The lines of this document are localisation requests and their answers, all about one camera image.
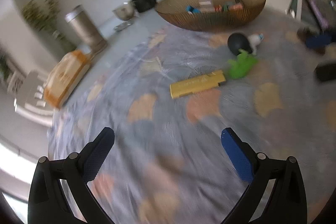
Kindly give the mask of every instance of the gold bowl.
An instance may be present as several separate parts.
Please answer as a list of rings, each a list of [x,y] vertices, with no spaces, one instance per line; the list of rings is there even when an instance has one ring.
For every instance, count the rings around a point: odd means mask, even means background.
[[[243,26],[254,20],[263,10],[266,0],[242,0],[242,10],[189,14],[190,5],[199,8],[200,0],[162,0],[155,6],[157,13],[167,22],[193,31],[222,31]],[[213,5],[223,5],[232,0],[211,0]]]

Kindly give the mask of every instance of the green plush toy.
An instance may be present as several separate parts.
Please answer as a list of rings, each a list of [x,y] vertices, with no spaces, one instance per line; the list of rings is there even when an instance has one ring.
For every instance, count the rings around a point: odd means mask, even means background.
[[[252,67],[258,63],[252,54],[249,54],[243,49],[239,49],[240,54],[237,55],[237,60],[228,60],[227,62],[231,65],[229,74],[232,79],[239,79],[245,77]]]

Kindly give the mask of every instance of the table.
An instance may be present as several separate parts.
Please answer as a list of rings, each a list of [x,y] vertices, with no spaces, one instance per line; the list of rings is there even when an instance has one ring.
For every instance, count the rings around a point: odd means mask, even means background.
[[[172,202],[168,216],[155,217],[216,224],[246,187],[220,143],[221,130],[232,127],[255,151],[274,159],[297,158],[311,221],[334,190],[336,178],[336,86],[317,84],[313,71],[318,63],[336,58],[336,49],[328,46],[325,57],[306,49],[296,38],[303,25],[264,9],[246,26],[205,33],[167,25],[154,11],[141,15],[111,38],[110,48],[97,56],[88,77],[58,113],[48,133],[50,159],[80,151],[102,127],[111,127],[117,141],[100,171],[103,176],[89,187],[104,208],[113,208],[108,211],[113,220],[145,222],[154,210],[147,199],[153,195],[155,208],[164,210],[164,201]],[[149,38],[121,58],[163,26],[154,35],[160,41]],[[265,36],[257,52],[259,63],[249,75],[172,100],[171,83],[227,69],[227,60],[234,58],[226,46],[233,31]],[[119,58],[122,63],[115,66]],[[130,194],[134,202],[129,202]]]
[[[154,9],[151,9],[135,17],[133,25],[121,32],[113,31],[117,25],[115,21],[100,28],[102,35],[108,37],[108,46],[93,59],[92,67],[70,95],[65,106],[72,105],[99,76],[108,71],[128,51],[167,24]]]

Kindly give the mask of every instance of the metal container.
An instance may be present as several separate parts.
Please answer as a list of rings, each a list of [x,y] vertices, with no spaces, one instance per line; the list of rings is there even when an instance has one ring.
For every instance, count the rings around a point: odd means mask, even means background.
[[[97,30],[82,5],[78,5],[72,12],[65,16],[65,20],[71,25],[80,39],[88,45],[93,54],[103,50],[107,41]]]

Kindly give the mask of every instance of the green plant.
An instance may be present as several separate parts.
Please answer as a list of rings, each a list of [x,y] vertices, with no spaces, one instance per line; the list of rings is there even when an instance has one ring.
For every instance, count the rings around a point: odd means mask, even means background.
[[[35,0],[31,0],[22,9],[23,17],[34,29],[45,31],[58,40],[66,52],[75,50],[76,46],[57,29],[57,16],[60,12],[58,1],[45,0],[45,4],[48,13],[45,13]]]
[[[243,49],[239,49],[240,54],[237,55],[237,60],[228,60],[227,62],[231,65],[229,74],[232,79],[239,79],[245,77],[252,67],[258,63],[252,54],[249,54]]]

